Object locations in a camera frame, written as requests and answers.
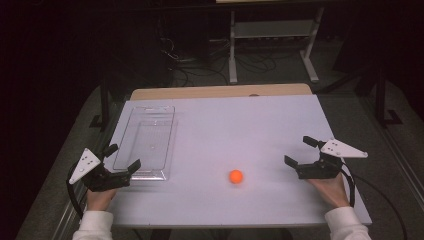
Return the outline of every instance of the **white table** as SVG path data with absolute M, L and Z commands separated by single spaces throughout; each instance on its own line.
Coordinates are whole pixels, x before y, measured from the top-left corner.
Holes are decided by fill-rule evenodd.
M 329 209 L 317 191 L 284 164 L 284 155 L 301 164 L 318 159 L 318 149 L 304 144 L 303 136 L 323 141 L 333 137 L 315 95 L 128 101 L 111 144 L 119 145 L 130 110 L 136 106 L 175 107 L 178 126 L 170 178 L 132 181 L 130 187 L 120 189 L 109 209 L 115 225 L 209 228 L 325 223 L 323 216 Z M 112 168 L 114 157 L 105 159 L 107 168 Z M 243 171 L 241 184 L 228 180 L 233 169 Z M 363 223 L 371 223 L 358 192 L 355 211 Z

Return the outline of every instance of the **gray floor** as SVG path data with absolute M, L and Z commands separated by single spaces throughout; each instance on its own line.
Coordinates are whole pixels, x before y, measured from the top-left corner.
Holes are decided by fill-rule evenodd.
M 342 42 L 318 41 L 314 46 L 311 60 L 317 70 L 320 82 L 308 80 L 298 49 L 303 41 L 284 40 L 273 42 L 268 48 L 258 48 L 256 42 L 239 44 L 238 84 L 307 83 L 313 90 L 321 89 L 344 76 L 332 70 Z M 226 57 L 216 57 L 210 64 L 189 62 L 179 64 L 175 70 L 173 87 L 225 85 L 228 81 Z M 408 239 L 422 239 L 424 236 L 423 206 L 413 191 L 414 182 L 408 166 L 417 179 L 423 179 L 424 125 L 409 108 L 402 92 L 392 84 L 387 85 L 386 106 L 395 110 L 402 125 L 382 128 L 373 116 L 373 94 L 359 98 L 353 93 L 356 80 L 345 84 L 330 94 L 319 95 L 322 108 L 328 118 L 334 136 L 369 153 L 367 159 L 347 160 L 353 172 L 377 186 L 395 205 L 406 225 Z M 112 111 L 119 116 L 119 106 Z M 100 113 L 98 89 L 87 99 L 81 109 L 68 139 L 60 151 L 55 165 L 35 200 L 17 239 L 70 239 L 78 227 L 70 205 L 64 180 L 71 164 L 78 159 L 85 147 L 97 148 L 108 133 L 89 128 L 95 115 Z M 402 229 L 394 211 L 374 189 L 357 181 L 365 205 L 373 220 L 369 226 L 373 239 L 402 239 Z M 290 229 L 294 239 L 330 239 L 327 226 Z M 139 231 L 148 239 L 150 231 Z M 130 229 L 113 228 L 114 239 L 137 239 Z

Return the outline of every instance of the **clear plastic container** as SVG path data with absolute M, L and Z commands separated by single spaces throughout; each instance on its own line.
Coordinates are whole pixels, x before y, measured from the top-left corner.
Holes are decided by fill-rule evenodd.
M 114 170 L 125 170 L 140 159 L 141 167 L 132 180 L 166 180 L 172 159 L 176 130 L 175 108 L 135 107 L 114 163 Z

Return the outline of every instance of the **black cable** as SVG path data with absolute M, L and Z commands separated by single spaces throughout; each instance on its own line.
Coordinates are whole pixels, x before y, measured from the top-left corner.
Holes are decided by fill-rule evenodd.
M 135 235 L 137 235 L 137 238 L 140 240 L 143 240 L 143 238 L 141 237 L 140 233 L 138 233 L 138 231 L 136 229 L 133 229 L 133 232 L 135 233 Z
M 355 183 L 352 180 L 352 177 L 349 176 L 343 169 L 340 169 L 340 171 L 345 176 L 347 183 L 349 184 L 349 190 L 350 190 L 349 203 L 350 203 L 350 206 L 355 207 Z
M 78 162 L 74 163 L 68 172 L 68 177 L 66 178 L 66 188 L 68 190 L 68 195 L 71 200 L 72 206 L 74 207 L 75 211 L 77 212 L 80 219 L 82 219 L 83 212 L 81 210 L 81 207 L 77 201 L 77 198 L 75 196 L 74 188 L 72 184 L 69 183 L 69 180 L 71 179 L 72 174 L 74 173 L 75 168 L 77 167 Z
M 366 183 L 368 186 L 370 186 L 372 189 L 374 189 L 376 192 L 378 192 L 386 201 L 387 201 L 387 203 L 390 205 L 390 207 L 393 209 L 393 212 L 396 214 L 396 216 L 397 216 L 397 218 L 398 218 L 398 220 L 399 220 L 399 223 L 400 223 L 400 225 L 401 225 L 401 227 L 402 227 L 402 233 L 403 233 L 403 239 L 404 240 L 407 240 L 408 239 L 408 233 L 407 233 L 407 231 L 406 231 L 406 226 L 405 226 L 405 223 L 403 222 L 403 219 L 402 219 L 402 217 L 400 216 L 400 213 L 399 213 L 399 211 L 396 209 L 396 207 L 395 207 L 395 205 L 390 201 L 390 199 L 381 191 L 381 190 L 379 190 L 375 185 L 373 185 L 372 183 L 370 183 L 369 181 L 367 181 L 367 180 L 365 180 L 365 179 L 363 179 L 362 177 L 359 177 L 358 175 L 354 175 L 354 174 L 352 174 L 352 176 L 355 178 L 355 179 L 359 179 L 359 180 L 361 180 L 362 182 L 364 182 L 364 183 Z

